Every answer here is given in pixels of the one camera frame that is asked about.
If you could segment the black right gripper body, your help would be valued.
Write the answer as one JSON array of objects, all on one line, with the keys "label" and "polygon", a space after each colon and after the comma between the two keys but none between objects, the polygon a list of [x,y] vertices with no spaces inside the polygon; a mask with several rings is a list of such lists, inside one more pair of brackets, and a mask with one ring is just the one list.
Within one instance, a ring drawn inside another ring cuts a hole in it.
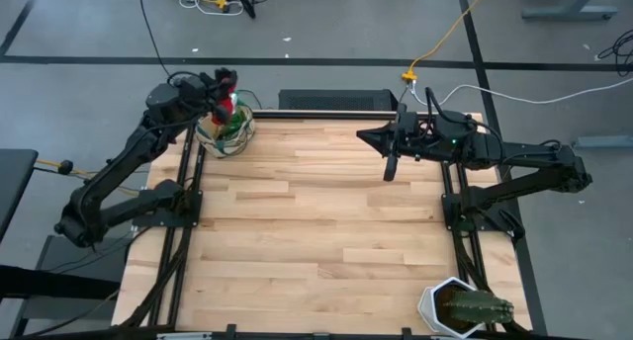
[{"label": "black right gripper body", "polygon": [[425,136],[408,137],[404,155],[431,161],[458,161],[464,144],[476,131],[470,115],[447,111],[433,116],[431,128]]}]

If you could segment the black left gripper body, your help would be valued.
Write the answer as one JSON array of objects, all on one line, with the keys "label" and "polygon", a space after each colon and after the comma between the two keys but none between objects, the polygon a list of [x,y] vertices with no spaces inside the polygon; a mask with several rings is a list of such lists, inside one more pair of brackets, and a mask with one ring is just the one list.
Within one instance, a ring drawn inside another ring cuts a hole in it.
[{"label": "black left gripper body", "polygon": [[179,91],[179,97],[185,108],[195,113],[206,113],[204,103],[209,89],[200,80],[198,74],[191,74],[176,79],[175,86]]}]

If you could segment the red black gardening glove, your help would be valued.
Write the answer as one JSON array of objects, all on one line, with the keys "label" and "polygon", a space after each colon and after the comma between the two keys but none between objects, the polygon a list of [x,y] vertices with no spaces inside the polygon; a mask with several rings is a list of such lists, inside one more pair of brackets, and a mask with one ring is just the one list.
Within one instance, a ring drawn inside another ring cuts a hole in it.
[{"label": "red black gardening glove", "polygon": [[237,83],[237,73],[235,70],[220,68],[215,70],[215,88],[212,96],[216,107],[213,111],[212,121],[219,126],[226,125],[234,111],[234,103],[231,95],[234,93]]}]

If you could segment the beige green gardening bag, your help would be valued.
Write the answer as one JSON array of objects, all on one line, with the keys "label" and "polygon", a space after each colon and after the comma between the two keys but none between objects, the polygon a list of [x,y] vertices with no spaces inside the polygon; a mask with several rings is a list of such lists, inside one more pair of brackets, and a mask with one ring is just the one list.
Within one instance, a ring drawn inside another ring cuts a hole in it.
[{"label": "beige green gardening bag", "polygon": [[244,123],[238,132],[225,135],[226,125],[214,124],[212,114],[208,113],[197,121],[195,127],[198,141],[211,155],[218,159],[240,154],[255,135],[253,111],[249,121]]}]

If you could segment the white faceted plant pot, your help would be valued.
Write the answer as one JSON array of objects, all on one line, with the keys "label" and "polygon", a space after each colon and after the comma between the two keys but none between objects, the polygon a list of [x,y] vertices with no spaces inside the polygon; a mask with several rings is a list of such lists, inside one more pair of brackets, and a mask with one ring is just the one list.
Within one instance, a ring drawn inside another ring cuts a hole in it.
[{"label": "white faceted plant pot", "polygon": [[474,292],[476,288],[456,277],[450,277],[440,284],[427,287],[417,304],[417,311],[426,325],[436,334],[465,339],[477,330],[485,330],[486,325],[480,323],[468,323],[466,326],[451,327],[439,318],[439,298],[441,293],[447,291]]}]

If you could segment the green cactus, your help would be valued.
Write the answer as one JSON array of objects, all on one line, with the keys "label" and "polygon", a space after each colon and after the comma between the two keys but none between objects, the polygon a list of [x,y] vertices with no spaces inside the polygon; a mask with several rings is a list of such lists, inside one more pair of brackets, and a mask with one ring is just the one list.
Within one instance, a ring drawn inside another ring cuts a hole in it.
[{"label": "green cactus", "polygon": [[467,323],[508,323],[514,306],[508,300],[484,291],[451,291],[439,302],[438,313],[448,320]]}]

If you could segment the grey metal floor foot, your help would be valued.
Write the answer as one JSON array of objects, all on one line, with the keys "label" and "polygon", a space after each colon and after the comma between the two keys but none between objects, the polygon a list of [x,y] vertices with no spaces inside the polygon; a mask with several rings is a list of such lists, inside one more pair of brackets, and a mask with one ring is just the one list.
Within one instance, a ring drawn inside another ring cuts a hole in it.
[{"label": "grey metal floor foot", "polygon": [[633,135],[579,136],[575,148],[633,148]]}]

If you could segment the desk with grey legs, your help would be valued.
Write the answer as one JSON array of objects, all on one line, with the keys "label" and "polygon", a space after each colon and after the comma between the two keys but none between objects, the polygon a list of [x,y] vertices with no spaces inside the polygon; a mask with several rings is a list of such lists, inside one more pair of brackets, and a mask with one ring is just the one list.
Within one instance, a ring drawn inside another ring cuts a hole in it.
[{"label": "desk with grey legs", "polygon": [[608,21],[618,14],[615,6],[590,5],[590,0],[568,0],[566,3],[551,6],[524,8],[521,11],[523,20],[540,21]]}]

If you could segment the grey metal stand base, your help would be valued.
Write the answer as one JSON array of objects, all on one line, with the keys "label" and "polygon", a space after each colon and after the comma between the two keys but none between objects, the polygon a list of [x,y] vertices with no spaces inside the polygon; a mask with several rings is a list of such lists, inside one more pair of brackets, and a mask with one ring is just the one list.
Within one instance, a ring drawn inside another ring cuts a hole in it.
[{"label": "grey metal stand base", "polygon": [[[35,270],[119,282],[126,264],[126,246],[131,240],[130,232],[118,238],[105,238],[93,251],[77,248],[65,238],[49,236]],[[98,299],[77,297],[28,296],[23,298],[9,337],[35,332],[33,323],[37,320],[61,322],[98,302]]]}]

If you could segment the black floor bar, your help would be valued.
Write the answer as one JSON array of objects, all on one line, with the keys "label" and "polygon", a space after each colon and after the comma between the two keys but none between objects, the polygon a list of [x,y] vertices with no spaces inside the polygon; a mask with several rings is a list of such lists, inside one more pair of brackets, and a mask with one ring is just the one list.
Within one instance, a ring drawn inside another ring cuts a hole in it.
[{"label": "black floor bar", "polygon": [[119,287],[113,281],[0,265],[0,298],[104,299]]}]

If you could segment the silver metal bracket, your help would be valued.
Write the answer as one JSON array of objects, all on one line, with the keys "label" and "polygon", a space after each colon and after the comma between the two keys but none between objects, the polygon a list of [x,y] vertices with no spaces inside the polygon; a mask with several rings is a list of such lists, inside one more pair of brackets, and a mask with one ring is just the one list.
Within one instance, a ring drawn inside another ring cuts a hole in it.
[{"label": "silver metal bracket", "polygon": [[213,340],[213,332],[160,333],[155,340]]}]

